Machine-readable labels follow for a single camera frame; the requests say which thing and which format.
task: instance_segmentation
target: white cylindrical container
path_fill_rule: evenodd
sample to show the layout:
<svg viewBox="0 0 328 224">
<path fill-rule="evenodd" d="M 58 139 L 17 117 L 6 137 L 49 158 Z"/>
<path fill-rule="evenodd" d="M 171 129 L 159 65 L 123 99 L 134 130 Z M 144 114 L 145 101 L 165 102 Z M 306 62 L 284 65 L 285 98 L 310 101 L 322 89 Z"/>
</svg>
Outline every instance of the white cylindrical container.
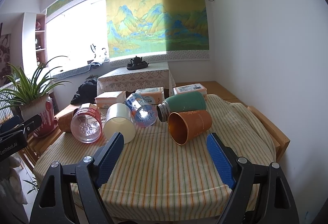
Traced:
<svg viewBox="0 0 328 224">
<path fill-rule="evenodd" d="M 107 140 L 111 139 L 114 133 L 120 132 L 124 137 L 124 144 L 132 141 L 136 135 L 136 128 L 129 107 L 121 103 L 111 105 L 107 111 L 103 131 Z"/>
</svg>

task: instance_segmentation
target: green landscape painting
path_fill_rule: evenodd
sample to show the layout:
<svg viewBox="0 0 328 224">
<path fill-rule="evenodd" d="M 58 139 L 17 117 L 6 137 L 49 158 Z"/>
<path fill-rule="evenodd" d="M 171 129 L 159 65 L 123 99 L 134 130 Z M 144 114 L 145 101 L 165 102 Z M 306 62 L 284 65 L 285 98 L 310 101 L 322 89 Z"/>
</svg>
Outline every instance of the green landscape painting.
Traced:
<svg viewBox="0 0 328 224">
<path fill-rule="evenodd" d="M 111 58 L 208 50 L 205 0 L 106 0 Z"/>
</svg>

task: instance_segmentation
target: brown cylindrical cup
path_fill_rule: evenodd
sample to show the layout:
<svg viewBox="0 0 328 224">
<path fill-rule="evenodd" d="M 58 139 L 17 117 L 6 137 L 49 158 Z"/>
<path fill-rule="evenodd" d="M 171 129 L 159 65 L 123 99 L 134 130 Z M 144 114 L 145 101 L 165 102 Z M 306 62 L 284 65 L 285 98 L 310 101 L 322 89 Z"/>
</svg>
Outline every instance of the brown cylindrical cup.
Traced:
<svg viewBox="0 0 328 224">
<path fill-rule="evenodd" d="M 212 126 L 211 115 L 206 110 L 173 112 L 168 118 L 172 139 L 184 145 Z"/>
<path fill-rule="evenodd" d="M 71 121 L 73 119 L 74 114 L 78 109 L 72 110 L 71 112 L 66 113 L 58 119 L 58 127 L 63 132 L 72 132 L 71 131 Z"/>
</svg>

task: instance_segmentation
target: flower pot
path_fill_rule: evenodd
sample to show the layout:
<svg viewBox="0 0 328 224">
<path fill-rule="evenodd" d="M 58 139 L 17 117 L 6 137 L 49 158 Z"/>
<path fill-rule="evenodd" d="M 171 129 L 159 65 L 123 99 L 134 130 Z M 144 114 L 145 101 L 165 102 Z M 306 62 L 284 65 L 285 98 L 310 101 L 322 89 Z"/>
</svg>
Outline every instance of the flower pot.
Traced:
<svg viewBox="0 0 328 224">
<path fill-rule="evenodd" d="M 41 116 L 42 124 L 39 128 L 34 130 L 34 136 L 37 138 L 49 135 L 58 125 L 58 120 L 55 119 L 54 116 L 52 100 L 48 93 L 27 105 L 22 105 L 20 109 L 24 121 L 32 118 L 36 114 Z"/>
</svg>

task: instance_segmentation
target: green thermos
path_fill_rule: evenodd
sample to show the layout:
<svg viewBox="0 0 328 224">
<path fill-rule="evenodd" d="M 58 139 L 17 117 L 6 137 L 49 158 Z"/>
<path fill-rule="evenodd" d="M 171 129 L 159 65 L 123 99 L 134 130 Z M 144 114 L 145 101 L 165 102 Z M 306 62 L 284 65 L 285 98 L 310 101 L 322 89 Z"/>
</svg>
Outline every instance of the green thermos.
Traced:
<svg viewBox="0 0 328 224">
<path fill-rule="evenodd" d="M 174 95 L 157 105 L 158 118 L 161 122 L 167 121 L 172 112 L 186 112 L 206 109 L 206 103 L 200 92 L 189 92 Z"/>
</svg>

